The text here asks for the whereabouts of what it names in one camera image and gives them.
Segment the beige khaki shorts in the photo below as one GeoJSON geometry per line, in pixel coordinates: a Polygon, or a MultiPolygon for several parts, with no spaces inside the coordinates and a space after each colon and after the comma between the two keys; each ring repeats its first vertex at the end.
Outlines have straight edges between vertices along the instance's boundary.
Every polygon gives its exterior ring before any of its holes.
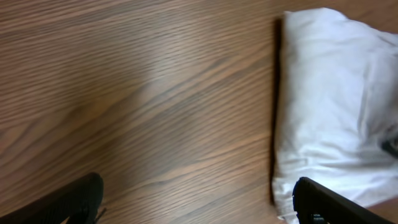
{"type": "Polygon", "coordinates": [[[286,12],[272,180],[279,218],[309,177],[370,207],[397,197],[397,35],[329,8],[286,12]]]}

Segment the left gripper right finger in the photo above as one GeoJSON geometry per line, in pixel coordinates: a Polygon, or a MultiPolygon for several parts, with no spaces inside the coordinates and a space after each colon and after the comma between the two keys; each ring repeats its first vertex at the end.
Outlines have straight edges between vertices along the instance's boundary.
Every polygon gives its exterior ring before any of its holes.
{"type": "Polygon", "coordinates": [[[292,197],[300,224],[392,224],[308,177],[299,178],[292,197]]]}

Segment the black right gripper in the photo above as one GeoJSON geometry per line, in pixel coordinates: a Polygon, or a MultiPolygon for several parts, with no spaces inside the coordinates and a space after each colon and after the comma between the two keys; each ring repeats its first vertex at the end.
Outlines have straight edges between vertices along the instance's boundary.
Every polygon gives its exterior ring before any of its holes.
{"type": "Polygon", "coordinates": [[[381,148],[383,151],[389,153],[392,157],[398,157],[397,137],[384,140],[381,144],[381,148]]]}

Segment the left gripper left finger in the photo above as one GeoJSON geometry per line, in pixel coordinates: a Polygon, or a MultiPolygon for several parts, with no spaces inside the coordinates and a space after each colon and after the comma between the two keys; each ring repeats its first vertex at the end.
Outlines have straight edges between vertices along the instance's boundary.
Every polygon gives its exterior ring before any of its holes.
{"type": "Polygon", "coordinates": [[[1,224],[96,224],[103,192],[102,177],[92,172],[1,217],[1,224]]]}

